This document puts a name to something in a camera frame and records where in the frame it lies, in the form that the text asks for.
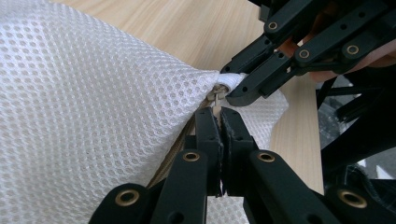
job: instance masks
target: wooden table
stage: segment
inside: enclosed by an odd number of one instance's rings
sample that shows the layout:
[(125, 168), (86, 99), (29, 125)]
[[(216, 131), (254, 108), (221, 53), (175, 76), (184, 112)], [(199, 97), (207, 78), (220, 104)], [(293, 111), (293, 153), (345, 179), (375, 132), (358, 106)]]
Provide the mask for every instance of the wooden table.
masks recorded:
[[(118, 27), (199, 69), (220, 70), (262, 34), (248, 0), (54, 0)], [(280, 154), (309, 188), (323, 192), (315, 83), (295, 77), (281, 88), (290, 107), (272, 132)]]

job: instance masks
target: mesh laundry bag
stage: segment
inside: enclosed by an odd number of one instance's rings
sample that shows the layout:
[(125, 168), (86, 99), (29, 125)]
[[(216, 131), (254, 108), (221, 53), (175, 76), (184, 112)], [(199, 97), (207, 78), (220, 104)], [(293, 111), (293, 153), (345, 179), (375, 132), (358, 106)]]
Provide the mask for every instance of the mesh laundry bag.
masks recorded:
[[(146, 186), (219, 77), (71, 7), (0, 1), (0, 223), (87, 223)], [(286, 108), (276, 92), (238, 110), (268, 148)], [(209, 199), (208, 222), (247, 222), (240, 199)]]

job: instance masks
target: metal rivet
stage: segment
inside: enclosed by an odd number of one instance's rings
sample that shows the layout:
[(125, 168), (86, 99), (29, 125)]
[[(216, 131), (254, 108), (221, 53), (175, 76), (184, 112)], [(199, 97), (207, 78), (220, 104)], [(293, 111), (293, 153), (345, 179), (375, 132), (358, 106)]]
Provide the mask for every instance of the metal rivet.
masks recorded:
[(195, 152), (188, 152), (183, 155), (183, 160), (185, 161), (198, 161), (199, 158), (199, 154)]
[(273, 162), (273, 161), (275, 161), (275, 157), (273, 155), (265, 153), (265, 152), (259, 153), (257, 155), (257, 158), (259, 158), (259, 160), (265, 161), (265, 162)]
[(298, 54), (300, 58), (308, 58), (309, 57), (309, 51), (307, 49), (303, 49), (300, 51)]
[(340, 189), (338, 190), (338, 197), (344, 203), (348, 204), (349, 206), (356, 207), (356, 208), (365, 208), (367, 207), (366, 200), (361, 197), (359, 194), (356, 194), (347, 189)]
[[(126, 194), (131, 194), (132, 198), (128, 199), (128, 200), (123, 200), (122, 196), (124, 196)], [(139, 192), (137, 190), (125, 189), (123, 191), (120, 191), (119, 194), (117, 194), (116, 204), (119, 206), (125, 207), (125, 206), (129, 206), (131, 204), (136, 203), (138, 199), (139, 199)]]
[(268, 28), (270, 28), (270, 30), (275, 30), (275, 29), (277, 28), (277, 23), (274, 22), (274, 21), (271, 21), (271, 22), (268, 24)]
[(346, 48), (346, 52), (348, 54), (357, 54), (359, 52), (359, 48), (356, 45), (350, 45)]

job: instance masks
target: zipper teeth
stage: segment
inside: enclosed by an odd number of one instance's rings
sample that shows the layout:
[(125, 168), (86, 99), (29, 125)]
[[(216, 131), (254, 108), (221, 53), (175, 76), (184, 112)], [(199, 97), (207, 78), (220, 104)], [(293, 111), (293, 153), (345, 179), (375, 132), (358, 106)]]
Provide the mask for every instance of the zipper teeth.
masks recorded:
[[(210, 105), (210, 101), (207, 99), (204, 99), (198, 109), (207, 107)], [(181, 131), (180, 135), (177, 137), (177, 140), (175, 143), (171, 146), (169, 152), (166, 154), (165, 159), (163, 159), (163, 162), (161, 163), (160, 167), (158, 168), (157, 172), (155, 173), (154, 177), (151, 178), (149, 181), (147, 188), (151, 188), (154, 185), (156, 185), (158, 182), (166, 178), (166, 176), (169, 173), (169, 170), (171, 168), (171, 165), (175, 159), (176, 154), (181, 151), (181, 149), (184, 146), (184, 138), (186, 135), (190, 134), (195, 127), (195, 118), (192, 116), (189, 121), (187, 121), (186, 126), (183, 128)]]

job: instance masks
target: zipper pull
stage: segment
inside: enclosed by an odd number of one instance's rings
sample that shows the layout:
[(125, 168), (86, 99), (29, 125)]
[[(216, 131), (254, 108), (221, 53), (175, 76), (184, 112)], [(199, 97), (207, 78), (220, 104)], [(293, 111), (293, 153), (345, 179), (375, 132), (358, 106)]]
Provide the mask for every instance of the zipper pull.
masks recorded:
[(219, 105), (219, 101), (223, 100), (225, 98), (226, 92), (228, 92), (228, 88), (226, 86), (216, 85), (213, 88), (213, 91), (207, 95), (207, 99), (209, 101), (215, 102), (215, 104), (212, 106), (212, 112), (213, 112), (213, 116), (216, 117), (220, 128), (221, 128), (221, 125), (220, 125), (221, 124), (221, 122), (220, 122), (221, 106)]

